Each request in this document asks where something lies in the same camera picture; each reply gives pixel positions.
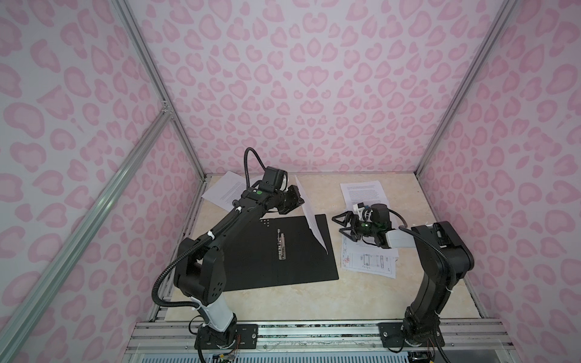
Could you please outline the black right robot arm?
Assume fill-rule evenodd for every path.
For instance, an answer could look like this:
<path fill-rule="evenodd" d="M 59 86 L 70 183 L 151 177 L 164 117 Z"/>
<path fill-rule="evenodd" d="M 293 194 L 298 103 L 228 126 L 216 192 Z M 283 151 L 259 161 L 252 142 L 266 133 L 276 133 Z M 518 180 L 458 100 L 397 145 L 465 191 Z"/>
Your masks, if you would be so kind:
<path fill-rule="evenodd" d="M 412 239 L 423 278 L 394 337 L 402 348 L 425 343 L 441 346 L 440 314 L 454 287 L 474 268 L 474 257 L 452 224 L 441 221 L 410 227 L 401 214 L 387 205 L 363 203 L 332 216 L 331 220 L 340 225 L 339 232 L 352 242 L 370 237 L 373 246 L 393 249 L 398 232 Z"/>

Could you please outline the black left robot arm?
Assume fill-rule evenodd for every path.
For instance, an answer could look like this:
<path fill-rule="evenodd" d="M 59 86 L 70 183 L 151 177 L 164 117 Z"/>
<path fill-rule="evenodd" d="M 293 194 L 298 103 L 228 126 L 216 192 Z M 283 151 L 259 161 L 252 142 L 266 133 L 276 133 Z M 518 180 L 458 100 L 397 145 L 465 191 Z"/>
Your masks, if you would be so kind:
<path fill-rule="evenodd" d="M 271 210 L 286 215 L 304 204 L 296 185 L 286 190 L 267 190 L 259 183 L 244 191 L 232 210 L 205 234 L 179 245 L 177 257 L 161 272 L 151 290 L 153 303 L 160 307 L 189 307 L 204 319 L 204 327 L 224 334 L 235 326 L 235 314 L 221 297 L 226 286 L 224 251 L 227 243 L 240 239 L 252 222 Z M 187 301 L 172 302 L 160 296 L 161 284 L 173 275 L 173 285 Z"/>

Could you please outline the printed paper stack top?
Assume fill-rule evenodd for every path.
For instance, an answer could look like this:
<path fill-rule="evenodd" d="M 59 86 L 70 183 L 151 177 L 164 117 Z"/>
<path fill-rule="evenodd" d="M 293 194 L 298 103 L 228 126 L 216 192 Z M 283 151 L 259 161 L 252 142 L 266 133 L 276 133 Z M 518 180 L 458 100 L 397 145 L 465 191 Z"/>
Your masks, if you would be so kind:
<path fill-rule="evenodd" d="M 317 242 L 319 242 L 319 244 L 322 246 L 324 251 L 326 253 L 328 253 L 328 248 L 326 247 L 325 241 L 322 237 L 322 233 L 319 230 L 318 224 L 316 222 L 316 214 L 313 211 L 313 208 L 312 208 L 311 203 L 310 203 L 310 199 L 308 198 L 307 193 L 306 193 L 304 187 L 302 186 L 302 184 L 300 183 L 300 180 L 297 176 L 295 177 L 295 182 L 296 182 L 296 186 L 298 187 L 298 190 L 300 192 L 300 196 L 304 200 L 304 203 L 302 204 L 302 208 L 303 208 L 304 216 L 307 219 L 307 224 L 310 228 L 310 231 L 313 233 L 314 238 L 317 240 Z"/>

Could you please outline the red folder black inside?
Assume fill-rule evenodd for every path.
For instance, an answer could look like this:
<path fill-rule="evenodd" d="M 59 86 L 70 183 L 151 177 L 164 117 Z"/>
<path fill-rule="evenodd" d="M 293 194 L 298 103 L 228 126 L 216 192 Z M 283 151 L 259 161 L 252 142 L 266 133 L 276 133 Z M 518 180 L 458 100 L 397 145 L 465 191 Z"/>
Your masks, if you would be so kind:
<path fill-rule="evenodd" d="M 307 218 L 252 222 L 225 247 L 225 290 L 250 290 L 339 278 L 326 215 L 316 215 L 319 242 Z"/>

